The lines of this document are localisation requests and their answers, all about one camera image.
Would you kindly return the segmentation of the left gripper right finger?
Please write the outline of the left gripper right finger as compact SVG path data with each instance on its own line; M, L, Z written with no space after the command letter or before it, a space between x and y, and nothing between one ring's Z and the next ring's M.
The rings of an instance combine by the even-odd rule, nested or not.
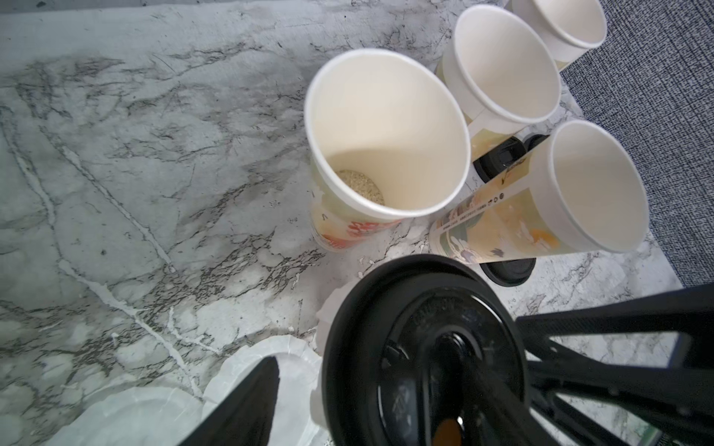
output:
M558 444L481 360L466 360L462 387L465 408L469 413L482 414L503 444Z

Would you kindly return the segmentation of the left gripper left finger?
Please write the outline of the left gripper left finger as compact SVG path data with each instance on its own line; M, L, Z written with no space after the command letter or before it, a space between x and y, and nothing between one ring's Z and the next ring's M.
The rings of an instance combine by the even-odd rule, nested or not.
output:
M262 359L180 445L267 445L279 384L277 360Z

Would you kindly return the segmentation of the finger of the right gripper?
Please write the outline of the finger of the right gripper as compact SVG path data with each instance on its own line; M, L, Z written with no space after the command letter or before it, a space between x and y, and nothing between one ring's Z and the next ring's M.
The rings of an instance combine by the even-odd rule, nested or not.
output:
M713 443L713 372L595 361L527 363L533 409L578 445L625 442L562 399L600 401L687 445Z
M680 335L673 360L676 367L713 366L712 284L585 310L522 316L515 324L525 348L541 360L585 360L552 341L553 336L673 332Z

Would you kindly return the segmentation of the white leak-proof paper disc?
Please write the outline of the white leak-proof paper disc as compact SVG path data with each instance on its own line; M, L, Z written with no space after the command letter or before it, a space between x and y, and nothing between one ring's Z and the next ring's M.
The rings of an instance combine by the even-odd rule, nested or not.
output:
M238 349L225 360L204 392L202 418L208 418L263 358L271 356L278 362L280 383L269 444L330 445L328 431L311 416L311 395L317 388L322 358L294 336L271 336Z
M178 445L200 424L201 401L179 388L130 388L91 405L49 445Z

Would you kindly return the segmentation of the red white paper cup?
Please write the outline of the red white paper cup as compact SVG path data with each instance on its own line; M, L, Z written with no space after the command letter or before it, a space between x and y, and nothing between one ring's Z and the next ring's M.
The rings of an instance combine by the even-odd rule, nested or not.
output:
M444 83L385 49L345 52L314 76L304 103L312 233L340 252L429 216L463 187L470 137Z

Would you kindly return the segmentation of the black cup lid middle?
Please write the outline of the black cup lid middle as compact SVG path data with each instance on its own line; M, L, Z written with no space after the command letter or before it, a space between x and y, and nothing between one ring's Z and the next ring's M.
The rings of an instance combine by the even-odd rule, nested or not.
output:
M494 284L502 287L516 287L525 284L531 277L537 264L535 258L482 263L485 276Z

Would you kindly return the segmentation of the cream paper cup front right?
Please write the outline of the cream paper cup front right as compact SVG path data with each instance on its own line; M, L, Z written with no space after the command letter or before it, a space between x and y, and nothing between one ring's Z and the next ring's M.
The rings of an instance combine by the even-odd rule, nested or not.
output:
M627 151L600 126L574 120L435 221L429 242L434 254L483 264L626 253L648 228L646 191Z

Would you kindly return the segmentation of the cream paper cup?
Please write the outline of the cream paper cup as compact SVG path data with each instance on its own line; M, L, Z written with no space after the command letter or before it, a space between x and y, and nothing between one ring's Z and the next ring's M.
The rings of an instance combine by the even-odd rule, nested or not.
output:
M511 0L506 9L540 36L560 72L607 37L598 0Z
M466 9L435 74L461 109L473 161L546 121L560 104L561 78L548 48L503 7Z
M626 253L648 228L646 191L627 151L600 126L574 120L435 221L429 242L434 254L483 264Z

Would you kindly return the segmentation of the black cup lid back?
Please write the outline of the black cup lid back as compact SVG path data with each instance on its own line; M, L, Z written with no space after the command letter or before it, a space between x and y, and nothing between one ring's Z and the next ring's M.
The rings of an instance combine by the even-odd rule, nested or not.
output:
M473 162L473 166L483 183L488 183L501 172L511 167L528 152L547 139L548 135L531 135L525 141L510 137L490 152Z

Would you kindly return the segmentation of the cream paper cup back middle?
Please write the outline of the cream paper cup back middle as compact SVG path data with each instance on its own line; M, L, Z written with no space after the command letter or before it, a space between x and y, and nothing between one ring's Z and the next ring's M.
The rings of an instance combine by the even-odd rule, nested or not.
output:
M461 109L473 161L546 121L560 104L561 78L548 48L503 7L466 9L435 74Z

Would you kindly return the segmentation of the cream paper cup back right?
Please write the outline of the cream paper cup back right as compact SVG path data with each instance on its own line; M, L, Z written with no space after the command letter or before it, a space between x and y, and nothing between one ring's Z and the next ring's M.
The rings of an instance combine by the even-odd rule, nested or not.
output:
M540 36L560 72L607 37L598 0L511 0L506 9Z

